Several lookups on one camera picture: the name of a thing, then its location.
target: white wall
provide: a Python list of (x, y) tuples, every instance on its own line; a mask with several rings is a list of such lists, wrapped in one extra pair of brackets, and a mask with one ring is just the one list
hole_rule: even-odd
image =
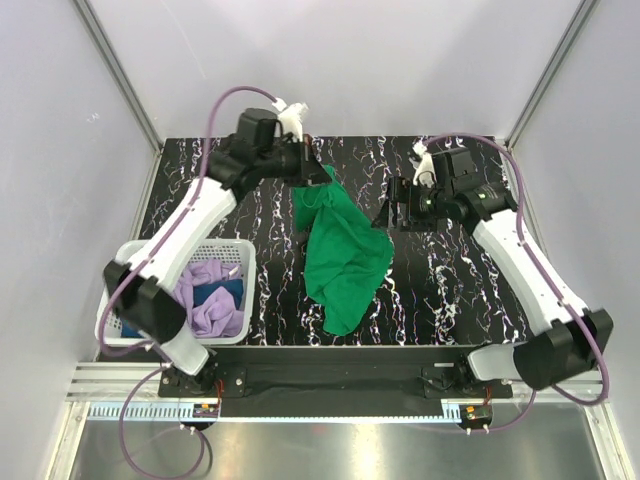
[(42, 478), (152, 152), (70, 1), (0, 9), (0, 478)]
[(640, 463), (640, 3), (601, 2), (516, 146), (553, 264), (614, 319), (612, 404)]
[[(91, 0), (160, 135), (225, 89), (311, 107), (309, 132), (506, 136), (579, 0)], [(230, 101), (229, 133), (254, 96)]]

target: green fabric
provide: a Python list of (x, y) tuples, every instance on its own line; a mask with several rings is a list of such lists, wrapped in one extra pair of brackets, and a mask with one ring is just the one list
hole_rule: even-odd
[(325, 306), (324, 330), (346, 335), (367, 311), (393, 257), (387, 234), (371, 222), (333, 178), (330, 185), (293, 191), (297, 230), (309, 226), (304, 279), (307, 295)]

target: metal corner post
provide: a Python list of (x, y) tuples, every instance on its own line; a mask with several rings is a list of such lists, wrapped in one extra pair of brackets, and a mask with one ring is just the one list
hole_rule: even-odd
[(553, 82), (553, 79), (556, 77), (560, 67), (563, 65), (566, 60), (571, 47), (576, 42), (580, 32), (584, 29), (584, 27), (589, 22), (591, 18), (591, 14), (595, 10), (596, 6), (600, 3), (600, 0), (582, 0), (580, 5), (576, 9), (576, 12), (573, 14), (569, 25), (565, 29), (556, 49), (554, 50), (547, 66), (545, 67), (538, 83), (536, 84), (533, 92), (529, 96), (527, 103), (525, 104), (518, 120), (515, 125), (511, 129), (511, 133), (505, 139), (506, 145), (513, 149), (518, 143), (518, 140), (522, 136), (522, 132), (526, 128), (529, 120), (533, 116), (534, 112), (538, 108), (540, 101), (544, 97), (547, 89)]
[(151, 145), (153, 151), (157, 154), (163, 145), (163, 140), (158, 135), (151, 119), (147, 115), (138, 95), (136, 94), (129, 78), (127, 77), (118, 57), (107, 37), (98, 16), (96, 15), (93, 7), (90, 4), (90, 0), (71, 0), (75, 6), (78, 15), (82, 22), (85, 24), (89, 35), (104, 61), (104, 64), (109, 69), (109, 72), (113, 76), (118, 89), (122, 93), (127, 105), (131, 109), (131, 113), (135, 117), (138, 125), (142, 129), (144, 136)]

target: marble pattern surface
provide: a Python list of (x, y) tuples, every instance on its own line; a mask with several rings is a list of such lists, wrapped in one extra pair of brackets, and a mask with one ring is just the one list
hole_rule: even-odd
[[(413, 176), (408, 153), (424, 138), (332, 137), (315, 138), (314, 144), (320, 162), (336, 168), (337, 179), (373, 219), (384, 200), (385, 179)], [(506, 181), (500, 156), (491, 148), (466, 139), (449, 141), (478, 152), (477, 168), (487, 181)], [(182, 199), (202, 148), (197, 138), (167, 140), (140, 238), (152, 237)], [(481, 344), (531, 335), (496, 265), (452, 222), (443, 232), (390, 232), (393, 263), (360, 326), (345, 337), (323, 331), (323, 307), (305, 294), (308, 233), (294, 230), (291, 191), (281, 181), (265, 180), (210, 237), (244, 238), (256, 247), (249, 345)]]

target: white plastic basket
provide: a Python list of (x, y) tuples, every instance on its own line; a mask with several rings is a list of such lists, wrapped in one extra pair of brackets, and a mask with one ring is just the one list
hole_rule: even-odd
[[(124, 263), (131, 256), (142, 248), (147, 240), (134, 240), (127, 242), (116, 253), (116, 261)], [(217, 258), (223, 263), (237, 263), (242, 271), (242, 283), (244, 286), (244, 296), (240, 304), (240, 310), (244, 311), (242, 330), (235, 337), (227, 338), (199, 338), (203, 345), (233, 345), (241, 342), (249, 333), (249, 321), (253, 308), (253, 294), (256, 278), (256, 249), (247, 240), (213, 239), (205, 240), (191, 256), (189, 263), (201, 262), (209, 258)], [(98, 325), (102, 312), (109, 300), (107, 290), (102, 293), (98, 316), (96, 320), (95, 335), (98, 338)], [(139, 338), (121, 338), (122, 322), (113, 313), (109, 314), (105, 328), (104, 341), (107, 345), (114, 347), (126, 347), (140, 341)]]

